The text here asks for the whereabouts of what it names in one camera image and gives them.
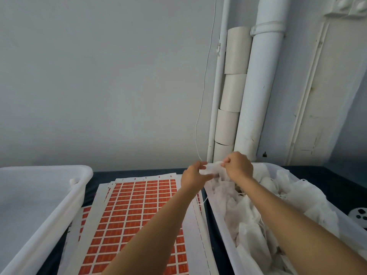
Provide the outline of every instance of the white pipe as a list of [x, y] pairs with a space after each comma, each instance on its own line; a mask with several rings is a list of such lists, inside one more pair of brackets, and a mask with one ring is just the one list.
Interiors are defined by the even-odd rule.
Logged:
[[246, 84], [237, 129], [235, 151], [256, 160], [270, 92], [278, 63], [291, 0], [260, 0]]
[[215, 71], [213, 103], [211, 106], [211, 117], [210, 117], [210, 128], [209, 128], [209, 143], [208, 143], [208, 153], [207, 153], [207, 161], [209, 163], [213, 162], [215, 126], [217, 125], [217, 114], [218, 114], [218, 108], [219, 108], [219, 99], [221, 95], [221, 85], [222, 85], [222, 76], [223, 76], [223, 67], [224, 67], [224, 55], [226, 52], [226, 45], [227, 45], [227, 27], [228, 27], [230, 4], [231, 4], [231, 0], [224, 0], [223, 2], [222, 24], [221, 24], [221, 32], [219, 34], [219, 43], [218, 43], [219, 52], [218, 52], [218, 58], [217, 58], [217, 69]]

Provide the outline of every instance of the stack of paper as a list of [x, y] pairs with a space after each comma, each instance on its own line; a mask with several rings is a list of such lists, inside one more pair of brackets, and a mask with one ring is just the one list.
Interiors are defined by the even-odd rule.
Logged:
[[[92, 206], [81, 208], [69, 227], [58, 274], [100, 274], [180, 187], [175, 173], [100, 184]], [[200, 198], [186, 212], [165, 274], [218, 274]]]

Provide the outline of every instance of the hand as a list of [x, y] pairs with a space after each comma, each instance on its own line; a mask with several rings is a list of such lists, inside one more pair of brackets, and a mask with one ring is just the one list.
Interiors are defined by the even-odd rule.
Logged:
[[213, 174], [201, 175], [199, 170], [205, 170], [208, 162], [206, 161], [196, 161], [194, 164], [189, 166], [182, 174], [181, 187], [187, 188], [196, 195], [203, 187], [205, 182], [213, 179]]
[[247, 156], [236, 151], [227, 155], [221, 164], [226, 168], [228, 176], [234, 182], [238, 183], [241, 178], [252, 178], [254, 173], [254, 167]]

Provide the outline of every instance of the person's right hand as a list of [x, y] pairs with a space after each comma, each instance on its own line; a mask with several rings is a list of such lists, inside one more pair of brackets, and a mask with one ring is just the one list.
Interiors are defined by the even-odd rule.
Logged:
[[246, 155], [236, 151], [227, 155], [221, 164], [226, 168], [227, 174], [231, 180], [238, 183], [243, 178], [252, 178], [254, 167]]

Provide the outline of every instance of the bag pile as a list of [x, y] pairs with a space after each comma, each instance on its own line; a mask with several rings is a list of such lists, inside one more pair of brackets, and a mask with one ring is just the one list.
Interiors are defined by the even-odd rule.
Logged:
[[[249, 197], [227, 175], [221, 162], [208, 164], [201, 173], [217, 175], [209, 183], [244, 266], [264, 274], [297, 274], [291, 262], [279, 247], [273, 232], [262, 221], [261, 215]], [[270, 178], [263, 163], [255, 163], [253, 177], [266, 189], [286, 203], [339, 237], [338, 217], [328, 205], [323, 192], [307, 180], [291, 183], [288, 170], [278, 170]]]

